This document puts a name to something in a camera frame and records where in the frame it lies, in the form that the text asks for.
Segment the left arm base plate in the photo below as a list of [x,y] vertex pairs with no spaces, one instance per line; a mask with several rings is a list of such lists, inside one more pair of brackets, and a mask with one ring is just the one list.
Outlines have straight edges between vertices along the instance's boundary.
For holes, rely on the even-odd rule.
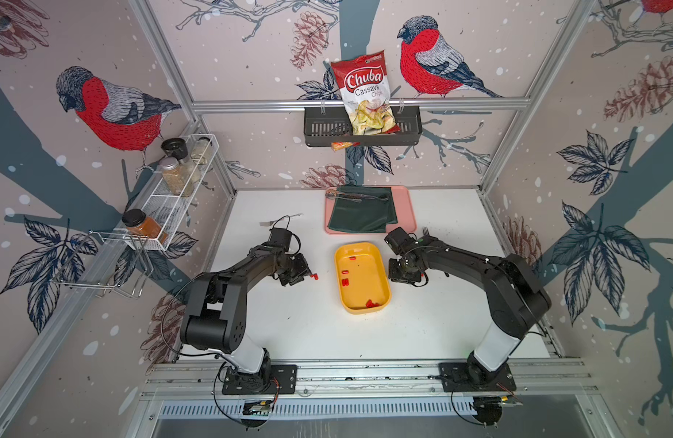
[[238,372],[232,368],[220,374],[223,395],[279,395],[296,391],[296,365],[263,366],[258,373]]

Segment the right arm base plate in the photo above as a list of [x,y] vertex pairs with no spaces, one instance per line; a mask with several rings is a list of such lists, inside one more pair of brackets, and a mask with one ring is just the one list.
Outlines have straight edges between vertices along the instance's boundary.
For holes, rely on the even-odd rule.
[[517,386],[512,371],[504,363],[496,372],[483,366],[473,366],[463,361],[441,362],[439,378],[444,392],[515,392]]

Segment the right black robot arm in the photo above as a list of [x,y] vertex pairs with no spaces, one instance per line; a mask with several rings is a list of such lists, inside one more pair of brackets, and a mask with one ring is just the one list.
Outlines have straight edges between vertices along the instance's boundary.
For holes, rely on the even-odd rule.
[[474,383],[487,383],[496,377],[552,307],[539,278],[520,255],[481,255],[429,234],[416,239],[401,227],[389,232],[385,242],[395,254],[389,261],[389,280],[420,287],[429,281],[427,272],[437,270],[485,293],[492,323],[465,366]]

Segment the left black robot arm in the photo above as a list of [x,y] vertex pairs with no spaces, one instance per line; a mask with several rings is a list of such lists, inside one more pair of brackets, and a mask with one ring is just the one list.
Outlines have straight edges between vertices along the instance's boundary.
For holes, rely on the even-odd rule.
[[273,227],[268,240],[251,248],[244,259],[196,277],[189,285],[181,343],[219,354],[239,373],[266,380],[270,354],[246,335],[248,295],[266,278],[287,287],[313,275],[305,256],[290,251],[292,243],[302,244],[289,229]]

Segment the yellow plastic storage box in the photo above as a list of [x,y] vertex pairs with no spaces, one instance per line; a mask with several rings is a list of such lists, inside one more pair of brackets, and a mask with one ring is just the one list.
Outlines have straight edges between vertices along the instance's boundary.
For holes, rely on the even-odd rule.
[[[347,312],[354,315],[383,310],[391,301],[391,287],[380,250],[369,242],[358,242],[338,248],[335,254],[336,273],[340,300]],[[342,287],[342,279],[349,280]],[[367,308],[368,300],[380,303],[379,307]]]

